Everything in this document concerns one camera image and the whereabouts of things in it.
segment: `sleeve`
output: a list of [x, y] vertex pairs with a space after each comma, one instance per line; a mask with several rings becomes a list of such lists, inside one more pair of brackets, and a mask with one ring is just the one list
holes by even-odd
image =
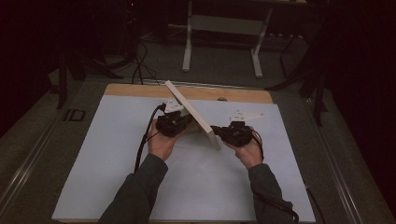
[[282, 191], [270, 167], [264, 163], [251, 167], [248, 170], [248, 177], [253, 192], [257, 222], [271, 224], [294, 223], [292, 215], [264, 201], [264, 199], [268, 199], [281, 206], [292, 208], [292, 203], [283, 201]]
[[113, 202], [100, 217], [99, 223], [149, 223], [158, 187], [167, 170], [163, 160], [148, 154], [137, 172], [126, 177]]

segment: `white paper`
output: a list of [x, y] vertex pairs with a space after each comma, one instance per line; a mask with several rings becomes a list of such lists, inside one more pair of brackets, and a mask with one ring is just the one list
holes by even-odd
[[[53, 219], [98, 219], [134, 169], [136, 152], [149, 118], [165, 98], [105, 95], [64, 185]], [[247, 121], [261, 135], [266, 162], [283, 198], [302, 222], [315, 222], [301, 174], [277, 105], [190, 100], [210, 124], [228, 126], [237, 110], [264, 116]], [[248, 171], [232, 149], [216, 150], [204, 133], [183, 135], [166, 161], [151, 220], [255, 220]], [[147, 155], [145, 147], [142, 160]]]

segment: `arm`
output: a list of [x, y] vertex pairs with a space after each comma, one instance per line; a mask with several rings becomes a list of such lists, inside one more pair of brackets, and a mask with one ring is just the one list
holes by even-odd
[[152, 122], [148, 134], [148, 155], [135, 174], [126, 177], [113, 202], [99, 219], [101, 224], [149, 223], [149, 215], [157, 198], [158, 187], [168, 170], [165, 160], [170, 156], [176, 140], [166, 137]]
[[262, 163], [262, 153], [259, 144], [254, 140], [251, 140], [250, 143], [243, 147], [235, 147], [228, 143], [224, 144], [235, 150], [235, 156], [247, 168], [258, 223], [293, 223], [293, 217], [289, 213], [266, 202], [268, 199], [281, 206], [292, 208], [292, 203], [283, 201], [282, 191], [269, 166]]
[[167, 170], [165, 162], [148, 154], [139, 170], [126, 177], [99, 223], [149, 223], [158, 187]]
[[258, 223], [294, 223], [293, 217], [289, 213], [264, 201], [264, 199], [268, 199], [281, 206], [292, 208], [292, 203], [283, 201], [282, 191], [269, 166], [262, 163], [251, 167], [248, 169], [248, 177]]

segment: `white table leg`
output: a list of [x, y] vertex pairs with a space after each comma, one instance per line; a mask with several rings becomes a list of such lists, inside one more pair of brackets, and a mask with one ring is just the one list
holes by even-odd
[[186, 49], [184, 50], [183, 59], [183, 72], [190, 71], [190, 61], [191, 61], [191, 17], [192, 17], [192, 0], [189, 2], [189, 17], [187, 18], [187, 41]]
[[265, 21], [262, 23], [262, 30], [259, 34], [259, 41], [257, 42], [256, 47], [251, 50], [251, 59], [253, 61], [254, 74], [257, 78], [262, 78], [262, 67], [260, 66], [259, 51], [260, 47], [262, 46], [262, 41], [265, 37], [265, 31], [267, 30], [268, 22], [270, 21], [272, 11], [273, 9], [271, 7], [268, 8]]

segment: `hand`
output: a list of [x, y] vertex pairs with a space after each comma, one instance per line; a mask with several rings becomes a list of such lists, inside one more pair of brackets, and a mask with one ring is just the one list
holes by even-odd
[[156, 123], [157, 120], [154, 119], [151, 123], [151, 130], [148, 133], [148, 153], [165, 161], [171, 155], [175, 142], [184, 132], [172, 138], [167, 137], [155, 128]]
[[250, 169], [255, 165], [262, 164], [262, 150], [254, 139], [242, 147], [235, 147], [226, 142], [224, 142], [224, 145], [235, 150], [235, 156], [245, 165], [247, 169]]

